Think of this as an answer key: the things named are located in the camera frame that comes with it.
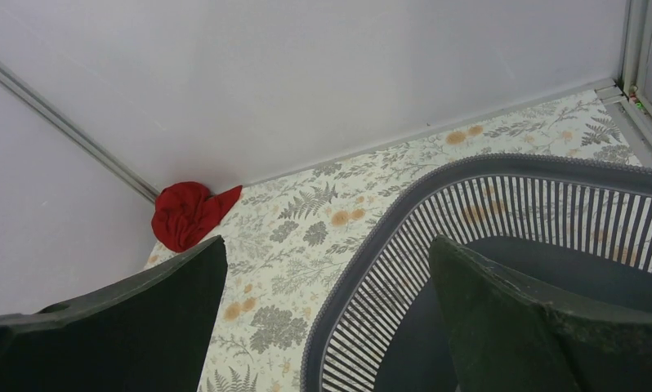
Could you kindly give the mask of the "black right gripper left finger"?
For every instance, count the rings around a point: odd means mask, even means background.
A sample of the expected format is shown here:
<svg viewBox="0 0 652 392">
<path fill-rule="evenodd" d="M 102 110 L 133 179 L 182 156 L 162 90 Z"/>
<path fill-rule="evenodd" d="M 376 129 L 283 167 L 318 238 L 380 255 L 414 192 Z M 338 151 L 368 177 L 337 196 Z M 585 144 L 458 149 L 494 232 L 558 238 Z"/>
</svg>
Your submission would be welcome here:
<svg viewBox="0 0 652 392">
<path fill-rule="evenodd" d="M 194 391 L 225 288 L 224 240 L 35 314 L 0 316 L 0 391 Z"/>
</svg>

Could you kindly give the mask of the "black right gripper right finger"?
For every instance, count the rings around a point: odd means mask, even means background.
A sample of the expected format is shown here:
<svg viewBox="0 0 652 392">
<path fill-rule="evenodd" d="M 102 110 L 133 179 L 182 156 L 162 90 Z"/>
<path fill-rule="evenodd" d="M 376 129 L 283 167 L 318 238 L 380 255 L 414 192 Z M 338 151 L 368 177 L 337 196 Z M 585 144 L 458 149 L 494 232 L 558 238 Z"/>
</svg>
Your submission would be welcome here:
<svg viewBox="0 0 652 392">
<path fill-rule="evenodd" d="M 652 274 L 520 238 L 429 249 L 463 391 L 652 391 Z"/>
</svg>

